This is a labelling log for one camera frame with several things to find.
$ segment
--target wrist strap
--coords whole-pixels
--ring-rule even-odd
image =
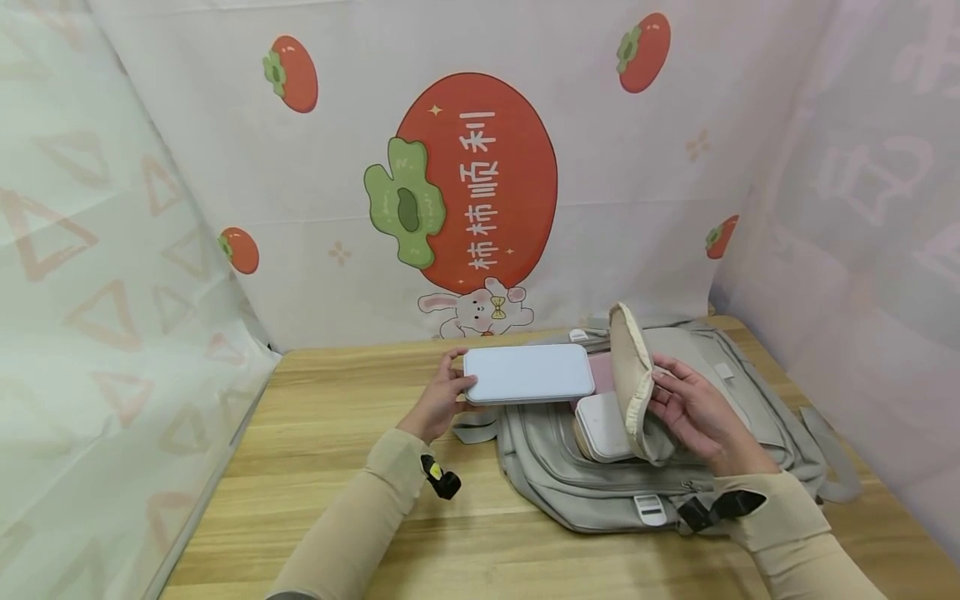
[[[426,473],[426,480],[430,482],[430,487],[439,497],[449,500],[460,491],[460,477],[457,477],[453,471],[444,472],[432,456],[422,454],[420,464],[423,466],[423,472]]]

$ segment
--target gray backpack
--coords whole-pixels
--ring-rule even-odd
[[[596,333],[579,343],[588,352],[609,350],[609,330]],[[642,338],[650,350],[676,356],[710,379],[745,418],[770,456],[796,476],[811,497],[849,502],[859,496],[856,470],[819,413],[802,409],[803,422],[798,420],[723,331],[691,321],[644,328]],[[613,339],[616,349],[615,333]],[[531,344],[563,343],[574,342],[555,336]],[[622,378],[615,379],[620,394]],[[672,440],[657,417],[646,414],[642,418],[643,429],[654,445],[670,450],[661,452],[656,460],[634,458],[600,464],[585,458],[577,444],[574,412],[568,402],[507,405],[467,413],[454,432],[465,444],[496,438],[500,465],[510,483],[567,529],[611,533],[676,528],[688,534],[691,529],[678,509],[694,498],[711,506],[713,477],[702,462]],[[839,483],[827,480],[829,467]],[[653,521],[645,516],[652,497],[660,505],[660,514]],[[701,533],[723,532],[720,527],[710,527]]]

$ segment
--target cartoon bunny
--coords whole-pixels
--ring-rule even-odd
[[[523,288],[508,290],[496,277],[487,277],[484,287],[469,294],[430,294],[420,298],[417,306],[425,313],[454,309],[454,316],[440,326],[440,337],[466,338],[500,335],[514,325],[532,323],[534,311],[523,307],[526,297]]]

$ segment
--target printed backdrop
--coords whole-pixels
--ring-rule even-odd
[[[832,3],[92,4],[288,349],[704,314]]]
[[[960,3],[847,0],[712,299],[960,564]]]
[[[0,105],[0,596],[139,598],[276,356],[82,4],[0,8]]]

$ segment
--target wrist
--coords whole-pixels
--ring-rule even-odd
[[[716,477],[780,472],[780,466],[753,437],[723,444],[720,452],[708,461],[708,467]]]
[[[422,419],[418,418],[413,410],[407,413],[407,416],[397,424],[396,428],[415,438],[420,438],[424,444],[431,445],[433,443],[434,438],[429,433],[429,427],[424,424]]]

